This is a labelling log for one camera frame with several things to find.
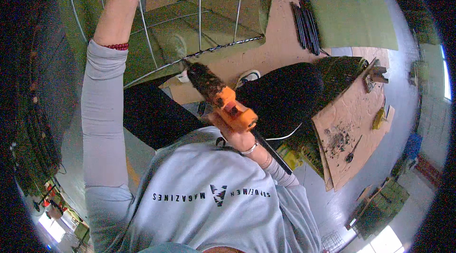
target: wall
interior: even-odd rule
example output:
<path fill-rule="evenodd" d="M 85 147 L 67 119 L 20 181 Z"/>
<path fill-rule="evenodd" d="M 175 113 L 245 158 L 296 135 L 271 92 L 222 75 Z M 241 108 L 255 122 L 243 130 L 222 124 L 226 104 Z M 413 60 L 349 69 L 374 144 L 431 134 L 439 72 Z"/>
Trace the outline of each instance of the wall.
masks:
<path fill-rule="evenodd" d="M 439 45 L 421 44 L 429 67 L 423 91 L 418 133 L 421 152 L 438 170 L 443 169 L 451 125 L 451 103 L 444 98 L 443 59 Z"/>
<path fill-rule="evenodd" d="M 389 223 L 394 233 L 401 241 L 402 245 L 407 248 L 424 219 L 429 205 L 434 198 L 434 190 L 423 181 L 420 173 L 416 170 L 402 174 L 398 183 L 403 186 L 410 194 L 401 211 Z M 375 236 L 370 236 L 368 240 L 361 238 L 353 239 L 342 253 L 355 253 L 370 243 Z"/>

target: metal wire frame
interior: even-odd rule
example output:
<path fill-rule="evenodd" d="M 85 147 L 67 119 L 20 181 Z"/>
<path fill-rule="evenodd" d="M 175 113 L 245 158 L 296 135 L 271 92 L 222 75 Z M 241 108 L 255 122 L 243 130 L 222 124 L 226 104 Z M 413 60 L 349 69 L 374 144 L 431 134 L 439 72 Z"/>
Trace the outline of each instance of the metal wire frame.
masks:
<path fill-rule="evenodd" d="M 141 1 L 140 1 L 140 13 L 141 13 L 141 19 L 142 19 L 143 25 L 144 25 L 144 33 L 145 33 L 145 38 L 147 40 L 147 46 L 149 46 L 149 52 L 151 53 L 152 60 L 154 60 L 155 68 L 158 68 L 157 61 L 155 61 L 154 52 L 152 51 L 151 41 L 149 40 L 149 33 L 147 32 L 147 26 L 145 24 L 144 12 L 142 10 Z"/>
<path fill-rule="evenodd" d="M 241 43 L 245 43 L 245 42 L 250 42 L 250 41 L 254 41 L 254 40 L 259 40 L 259 39 L 262 39 L 264 38 L 264 35 L 260 34 L 259 36 L 256 36 L 254 38 L 249 38 L 249 39 L 244 39 L 244 40 L 239 40 L 239 41 L 236 41 L 236 34 L 237 34 L 237 30 L 238 30 L 238 23 L 239 23 L 239 13 L 240 13 L 240 9 L 241 9 L 241 1 L 242 0 L 239 0 L 238 4 L 237 4 L 237 14 L 236 14 L 236 24 L 235 24 L 235 28 L 234 28 L 234 37 L 233 37 L 233 42 L 232 43 L 228 43 L 228 44 L 225 44 L 225 45 L 217 45 L 215 47 L 212 47 L 212 48 L 208 48 L 206 50 L 201 50 L 201 37 L 202 37 L 202 31 L 201 31 L 201 15 L 203 13 L 207 13 L 207 12 L 210 12 L 210 10 L 206 10 L 206 11 L 202 11 L 201 9 L 201 0 L 198 0 L 198 12 L 197 13 L 194 13 L 194 14 L 186 14 L 186 15 L 183 15 L 183 16 L 179 16 L 179 17 L 175 17 L 175 18 L 172 18 L 172 19 L 168 19 L 168 20 L 165 20 L 163 22 L 159 22 L 159 23 L 156 23 L 156 24 L 152 24 L 150 26 L 147 26 L 146 22 L 145 22 L 145 18 L 144 18 L 144 11 L 142 9 L 142 3 L 141 1 L 139 2 L 139 9 L 140 9 L 140 14 L 141 14 L 141 19 L 142 19 L 142 23 L 143 23 L 143 26 L 144 28 L 141 29 L 141 30 L 138 30 L 138 31 L 135 31 L 135 32 L 132 32 L 130 35 L 133 35 L 135 33 L 138 33 L 138 32 L 141 32 L 141 31 L 144 31 L 145 32 L 145 35 L 146 35 L 146 39 L 147 39 L 147 45 L 149 47 L 149 52 L 151 53 L 151 56 L 152 56 L 152 59 L 154 61 L 154 64 L 155 64 L 155 67 L 156 69 L 139 77 L 138 79 L 135 79 L 131 82 L 129 82 L 128 84 L 124 85 L 123 88 L 126 89 L 128 88 L 129 86 L 135 84 L 136 82 L 146 78 L 147 76 L 157 72 L 157 71 L 160 71 L 164 68 L 167 68 L 169 66 L 172 66 L 176 63 L 179 63 L 180 61 L 184 60 L 184 59 L 189 59 L 191 57 L 195 57 L 195 56 L 199 56 L 201 54 L 204 54 L 204 53 L 207 53 L 207 52 L 213 52 L 217 49 L 220 49 L 220 48 L 225 48 L 225 47 L 229 47 L 229 46 L 232 46 L 232 45 L 235 45 L 235 44 L 241 44 Z M 83 38 L 83 41 L 84 43 L 88 44 L 88 41 L 87 41 L 87 37 L 83 31 L 83 28 L 81 26 L 81 23 L 79 21 L 79 18 L 77 16 L 77 12 L 76 12 L 76 8 L 74 6 L 74 0 L 70 0 L 70 4 L 71 4 L 71 8 L 73 10 L 73 15 L 74 15 L 74 19 L 76 20 L 76 24 L 77 24 L 77 27 L 79 28 L 79 31 L 82 35 L 82 38 Z M 101 4 L 103 6 L 103 8 L 105 8 L 105 3 L 104 3 L 104 0 L 101 0 Z M 149 34 L 147 32 L 147 28 L 151 28 L 153 26 L 156 26 L 156 25 L 159 25 L 159 24 L 162 24 L 162 23 L 166 23 L 166 22 L 169 22 L 169 21 L 173 21 L 175 19 L 181 19 L 181 18 L 184 18 L 184 17 L 188 17 L 188 16 L 192 16 L 192 15 L 198 15 L 198 41 L 199 41 L 199 51 L 196 52 L 196 53 L 193 53 L 193 54 L 190 54 L 190 55 L 187 55 L 186 57 L 182 58 L 182 59 L 179 59 L 177 61 L 174 61 L 174 62 L 171 62 L 171 63 L 168 63 L 166 65 L 163 65 L 161 67 L 158 67 L 157 65 L 157 62 L 155 60 L 155 56 L 154 56 L 154 53 L 152 51 L 152 46 L 151 46 L 151 42 L 149 40 Z"/>
<path fill-rule="evenodd" d="M 138 82 L 138 81 L 140 81 L 140 80 L 146 78 L 147 76 L 150 76 L 151 74 L 153 74 L 153 73 L 155 73 L 155 72 L 157 72 L 157 71 L 160 71 L 161 69 L 164 69 L 164 68 L 166 68 L 166 67 L 172 66 L 172 65 L 174 65 L 174 64 L 176 64 L 176 63 L 179 63 L 180 61 L 182 61 L 182 60 L 184 60 L 184 59 L 189 59 L 189 58 L 191 58 L 191 57 L 199 56 L 199 55 L 204 54 L 204 53 L 214 52 L 215 50 L 220 49 L 220 48 L 225 48 L 225 47 L 233 46 L 233 45 L 235 45 L 235 44 L 241 44 L 241 43 L 250 42 L 250 41 L 254 41 L 254 40 L 258 40 L 258 39 L 262 39 L 262 38 L 264 38 L 264 35 L 259 35 L 259 36 L 254 37 L 254 38 L 244 39 L 244 40 L 240 40 L 240 41 L 228 43 L 228 44 L 225 44 L 225 45 L 217 45 L 216 47 L 208 48 L 208 49 L 206 49 L 206 50 L 198 51 L 198 52 L 196 52 L 196 53 L 187 55 L 186 57 L 184 57 L 184 58 L 182 58 L 182 59 L 179 59 L 179 60 L 176 60 L 176 61 L 174 61 L 174 62 L 172 62 L 172 63 L 163 65 L 162 67 L 160 67 L 160 68 L 158 68 L 158 69 L 156 69 L 156 70 L 153 70 L 153 71 L 151 71 L 151 72 L 149 72 L 149 73 L 147 73 L 147 74 L 145 74 L 145 75 L 139 77 L 138 79 L 135 79 L 135 80 L 131 81 L 130 83 L 124 85 L 124 86 L 123 86 L 123 89 L 125 90 L 125 89 L 128 88 L 129 86 L 131 86 L 131 85 L 135 84 L 136 82 Z"/>
<path fill-rule="evenodd" d="M 239 3 L 237 4 L 236 26 L 235 26 L 235 28 L 234 28 L 233 42 L 236 41 L 236 33 L 237 33 L 237 31 L 238 31 L 239 12 L 241 11 L 241 1 L 242 1 L 242 0 L 239 0 Z"/>
<path fill-rule="evenodd" d="M 71 4 L 71 8 L 73 9 L 73 16 L 74 16 L 74 19 L 76 20 L 77 27 L 79 28 L 79 31 L 81 32 L 81 35 L 83 37 L 83 41 L 85 44 L 88 44 L 87 37 L 85 36 L 83 28 L 81 26 L 81 22 L 79 21 L 79 18 L 77 17 L 76 8 L 74 7 L 74 1 L 70 0 L 70 4 Z"/>

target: floor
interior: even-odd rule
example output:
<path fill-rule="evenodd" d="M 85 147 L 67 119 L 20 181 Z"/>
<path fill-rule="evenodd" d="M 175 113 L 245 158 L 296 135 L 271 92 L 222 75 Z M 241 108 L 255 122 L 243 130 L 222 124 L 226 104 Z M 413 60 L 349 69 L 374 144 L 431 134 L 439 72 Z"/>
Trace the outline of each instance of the floor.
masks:
<path fill-rule="evenodd" d="M 396 1 L 385 0 L 385 2 L 391 13 L 399 45 L 398 51 L 389 51 L 390 68 L 386 74 L 386 77 L 389 78 L 389 84 L 385 85 L 386 104 L 392 105 L 396 109 L 391 131 L 385 135 L 362 170 L 340 191 L 326 192 L 322 179 L 311 167 L 304 165 L 294 172 L 300 183 L 306 188 L 309 204 L 321 236 L 325 237 L 336 232 L 344 243 L 355 238 L 355 234 L 347 232 L 343 225 L 356 207 L 356 198 L 365 187 L 370 184 L 373 184 L 374 187 L 378 186 L 389 175 L 392 166 L 402 153 L 413 127 L 415 108 L 418 103 L 418 91 L 409 85 L 407 80 L 410 62 L 417 58 L 413 38 Z M 46 4 L 48 9 L 44 22 L 53 26 L 53 28 L 47 29 L 47 32 L 55 35 L 49 39 L 54 44 L 46 46 L 47 50 L 44 50 L 40 57 L 43 62 L 50 62 L 46 68 L 42 69 L 43 80 L 41 82 L 43 90 L 45 90 L 42 93 L 43 105 L 52 125 L 52 134 L 58 141 L 57 146 L 61 147 L 62 164 L 66 168 L 66 174 L 57 174 L 57 179 L 66 192 L 68 202 L 80 212 L 82 218 L 86 218 L 82 174 L 82 130 L 78 104 L 82 69 L 76 67 L 71 52 L 69 52 L 55 0 L 49 0 Z M 334 56 L 351 55 L 350 48 L 333 48 L 331 51 Z M 52 82 L 54 77 L 58 77 L 60 81 L 72 83 L 70 87 L 60 88 L 56 91 L 56 85 L 48 83 Z M 125 143 L 128 160 L 135 172 L 141 175 L 150 157 L 154 155 L 154 150 L 126 130 Z M 131 181 L 129 186 L 132 190 L 136 187 L 134 181 Z"/>

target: white sneaker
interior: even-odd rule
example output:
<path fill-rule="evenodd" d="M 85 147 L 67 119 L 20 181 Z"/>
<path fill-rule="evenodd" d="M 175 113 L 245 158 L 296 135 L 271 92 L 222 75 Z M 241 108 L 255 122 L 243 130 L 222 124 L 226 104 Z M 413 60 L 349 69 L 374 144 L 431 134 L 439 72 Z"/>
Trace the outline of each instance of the white sneaker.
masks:
<path fill-rule="evenodd" d="M 260 77 L 261 74 L 258 70 L 249 70 L 247 72 L 244 72 L 237 81 L 236 87 L 234 89 L 236 90 L 237 88 L 243 86 L 247 81 L 253 81 L 259 79 Z"/>

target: silver bangle bracelet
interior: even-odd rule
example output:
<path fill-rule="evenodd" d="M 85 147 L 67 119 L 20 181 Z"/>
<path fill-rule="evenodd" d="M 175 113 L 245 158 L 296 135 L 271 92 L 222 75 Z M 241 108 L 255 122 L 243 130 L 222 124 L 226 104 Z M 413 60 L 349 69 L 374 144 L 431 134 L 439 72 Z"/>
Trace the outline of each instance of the silver bangle bracelet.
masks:
<path fill-rule="evenodd" d="M 256 148 L 258 145 L 259 145 L 258 142 L 255 141 L 255 144 L 254 144 L 254 146 L 252 146 L 252 148 L 250 148 L 249 150 L 244 151 L 244 152 L 242 152 L 242 151 L 239 151 L 239 152 L 240 152 L 242 155 L 250 154 L 250 153 L 252 153 L 252 152 L 255 150 L 255 148 Z"/>

